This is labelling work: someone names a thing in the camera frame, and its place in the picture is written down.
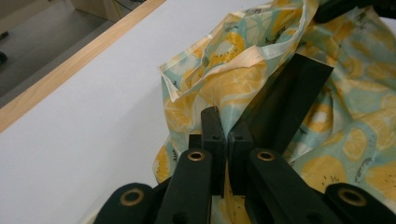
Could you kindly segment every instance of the yellow patterned bag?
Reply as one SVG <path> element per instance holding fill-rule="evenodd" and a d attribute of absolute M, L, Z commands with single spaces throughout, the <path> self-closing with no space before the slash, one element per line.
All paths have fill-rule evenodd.
<path fill-rule="evenodd" d="M 298 52 L 334 70 L 284 158 L 312 188 L 363 188 L 396 212 L 396 41 L 370 8 L 325 24 L 318 2 L 275 0 L 229 14 L 208 36 L 160 66 L 169 138 L 153 169 L 172 175 L 200 113 L 219 109 L 227 135 L 269 76 Z M 243 198 L 214 199 L 212 223 L 247 223 Z"/>

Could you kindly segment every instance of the floor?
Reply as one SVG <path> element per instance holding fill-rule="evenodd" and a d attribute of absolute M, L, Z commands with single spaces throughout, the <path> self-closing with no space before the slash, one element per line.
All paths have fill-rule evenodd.
<path fill-rule="evenodd" d="M 118 0 L 126 15 L 140 5 Z M 49 7 L 0 39 L 8 60 L 0 65 L 0 107 L 94 40 L 114 22 L 75 10 L 69 0 Z"/>

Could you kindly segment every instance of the hole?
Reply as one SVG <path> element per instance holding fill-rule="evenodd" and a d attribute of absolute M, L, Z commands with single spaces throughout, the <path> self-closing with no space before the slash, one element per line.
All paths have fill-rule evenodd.
<path fill-rule="evenodd" d="M 121 198 L 121 204 L 124 206 L 134 206 L 142 202 L 145 193 L 141 189 L 130 189 L 125 191 Z"/>
<path fill-rule="evenodd" d="M 367 204 L 366 198 L 354 189 L 341 188 L 338 190 L 338 197 L 344 202 L 358 207 L 363 207 Z"/>
<path fill-rule="evenodd" d="M 199 151 L 193 151 L 189 153 L 188 158 L 191 161 L 202 161 L 205 158 L 205 154 Z"/>
<path fill-rule="evenodd" d="M 311 213 L 306 216 L 306 219 L 308 219 L 309 223 L 312 224 L 321 224 L 323 223 L 323 217 L 319 213 Z"/>
<path fill-rule="evenodd" d="M 175 224 L 185 224 L 189 222 L 189 216 L 185 212 L 179 212 L 173 215 L 172 221 Z"/>
<path fill-rule="evenodd" d="M 275 159 L 275 155 L 269 151 L 261 151 L 257 153 L 257 157 L 262 161 L 273 161 Z"/>

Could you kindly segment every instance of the wooden trim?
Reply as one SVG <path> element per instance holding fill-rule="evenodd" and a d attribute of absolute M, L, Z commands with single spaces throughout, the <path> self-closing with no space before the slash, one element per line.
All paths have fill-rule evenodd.
<path fill-rule="evenodd" d="M 13 101 L 0 108 L 0 133 L 50 95 L 93 58 L 108 48 L 165 0 L 148 0 L 95 38 Z"/>

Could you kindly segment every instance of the white table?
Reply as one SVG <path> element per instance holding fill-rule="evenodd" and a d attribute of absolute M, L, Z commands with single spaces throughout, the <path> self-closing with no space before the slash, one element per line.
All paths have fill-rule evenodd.
<path fill-rule="evenodd" d="M 2 131 L 0 223 L 81 223 L 116 188 L 155 186 L 168 135 L 157 66 L 261 2 L 168 0 Z"/>

